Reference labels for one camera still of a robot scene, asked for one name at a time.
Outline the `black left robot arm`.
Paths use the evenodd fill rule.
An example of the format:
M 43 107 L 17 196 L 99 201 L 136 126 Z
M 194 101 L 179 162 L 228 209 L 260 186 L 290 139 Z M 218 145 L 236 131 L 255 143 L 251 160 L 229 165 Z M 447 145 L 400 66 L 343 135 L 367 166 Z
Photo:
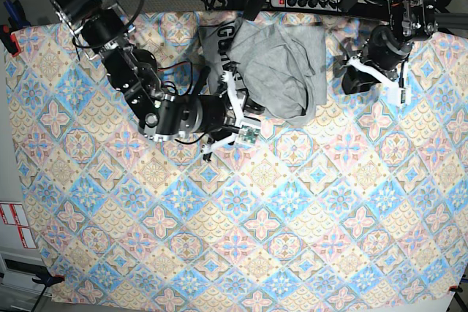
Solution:
M 434 0 L 388 0 L 389 24 L 375 27 L 360 50 L 347 51 L 341 86 L 346 95 L 369 91 L 376 84 L 403 102 L 409 57 L 416 41 L 430 39 L 437 29 Z

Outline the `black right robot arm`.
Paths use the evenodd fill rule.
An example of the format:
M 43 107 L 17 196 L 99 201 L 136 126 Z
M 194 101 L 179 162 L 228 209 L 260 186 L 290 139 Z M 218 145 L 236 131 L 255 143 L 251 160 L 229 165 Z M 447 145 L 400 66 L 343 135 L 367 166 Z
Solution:
M 203 67 L 198 79 L 180 94 L 161 81 L 154 56 L 129 41 L 130 27 L 136 18 L 124 21 L 125 12 L 117 0 L 50 3 L 71 32 L 73 45 L 84 50 L 89 59 L 101 59 L 110 85 L 124 95 L 144 137 L 183 145 L 191 134 L 207 137 L 200 149 L 206 161 L 226 145 L 255 145 L 261 122 L 244 113 L 251 103 L 236 88 L 236 66 L 229 65 L 220 74 L 216 90 L 209 95 L 202 92 L 211 73 L 209 66 Z

